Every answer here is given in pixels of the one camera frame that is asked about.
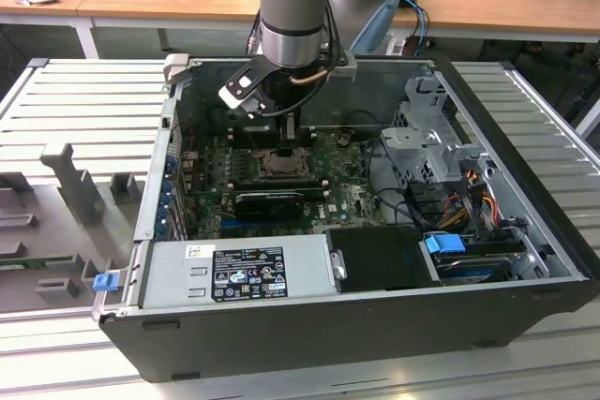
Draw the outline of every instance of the black chassis frame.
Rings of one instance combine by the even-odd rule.
[[[435,59],[432,68],[442,73],[588,279],[218,312],[102,316],[100,328],[144,379],[224,377],[502,347],[541,319],[576,311],[600,294],[600,259],[450,61]]]

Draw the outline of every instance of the aluminum profile table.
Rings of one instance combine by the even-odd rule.
[[[73,145],[78,170],[97,183],[130,172],[145,181],[159,127],[161,60],[34,60],[0,104],[0,172],[30,185],[57,180],[39,156],[54,141]]]
[[[82,63],[51,61],[50,66],[55,65],[55,70],[60,70],[64,69],[61,65]],[[161,61],[135,63],[137,65],[134,66],[147,69],[149,73],[152,73],[150,66],[161,66]],[[110,67],[113,71],[110,73],[119,74],[119,69],[131,70],[128,66],[132,62],[121,67],[118,67],[120,62],[89,64],[104,66],[103,69],[99,69],[100,66],[89,67],[86,69],[89,72],[101,72]],[[494,64],[456,66],[597,249],[594,231],[600,224],[597,214],[600,202],[595,201],[594,192],[600,192],[600,187],[596,188],[597,191],[594,187],[600,186],[600,179],[596,178],[598,158],[595,153],[515,71]],[[27,69],[23,80],[17,83],[22,88],[17,86],[11,91],[12,96],[8,98],[14,97],[14,106],[7,108],[5,105],[5,118],[16,121],[18,116],[7,116],[8,112],[24,105],[19,103],[20,96],[34,95],[25,90],[33,72],[38,70]],[[32,86],[37,84],[39,82],[31,81]],[[92,95],[89,92],[80,94]],[[149,94],[129,92],[127,98],[146,95]],[[101,93],[96,93],[96,96],[107,98]],[[131,121],[136,118],[122,117]],[[150,127],[141,127],[137,129],[150,133]],[[105,175],[100,171],[94,176],[100,178]],[[40,182],[46,180],[43,176],[32,177]],[[564,179],[573,183],[563,185]],[[576,313],[547,318],[507,348],[160,385],[146,383],[139,377],[135,368],[89,318],[89,311],[85,308],[30,313],[25,317],[5,315],[0,317],[0,374],[3,375],[0,377],[0,395],[44,400],[108,396],[143,397],[146,400],[597,398],[600,389],[600,303],[595,301]]]
[[[514,69],[455,67],[588,244],[600,250],[600,158]],[[464,116],[458,120],[472,141]]]

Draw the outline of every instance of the blue cable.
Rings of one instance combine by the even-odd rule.
[[[404,0],[407,4],[409,4],[414,11],[419,15],[419,20],[421,22],[421,37],[419,38],[419,44],[416,48],[416,51],[414,51],[414,55],[418,55],[419,54],[419,48],[421,47],[421,45],[423,44],[423,40],[425,39],[425,14],[423,13],[423,9],[421,9],[418,5],[416,5],[412,0]]]

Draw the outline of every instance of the motherboard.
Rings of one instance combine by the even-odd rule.
[[[304,147],[268,148],[249,135],[246,144],[248,148],[240,148],[231,135],[219,136],[198,149],[190,184],[196,239],[383,225],[380,204],[368,189],[364,141],[339,130],[321,130],[312,132]],[[244,203],[254,212],[264,196],[282,203],[275,205],[277,216],[245,215]]]

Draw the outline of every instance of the floor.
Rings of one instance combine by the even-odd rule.
[[[83,58],[72,28],[8,25],[3,30],[0,32],[0,96],[9,89],[32,57]],[[152,29],[102,28],[95,30],[95,37],[103,58],[163,58],[167,54],[158,45],[158,32]],[[244,53],[247,33],[169,30],[168,37],[173,52],[233,56]],[[489,42],[483,50],[482,44],[476,39],[438,39],[432,49],[425,49],[421,54],[443,54],[454,61],[474,61],[478,57],[482,61],[509,61],[518,54],[521,43]],[[593,47],[587,45],[584,53],[570,57],[566,54],[567,44],[546,43],[539,55],[522,53],[515,66],[550,104],[561,114],[566,114],[573,99],[597,76],[597,69],[589,63]],[[592,103],[598,98],[600,90],[592,96]],[[590,137],[590,143],[600,147],[598,130]]]

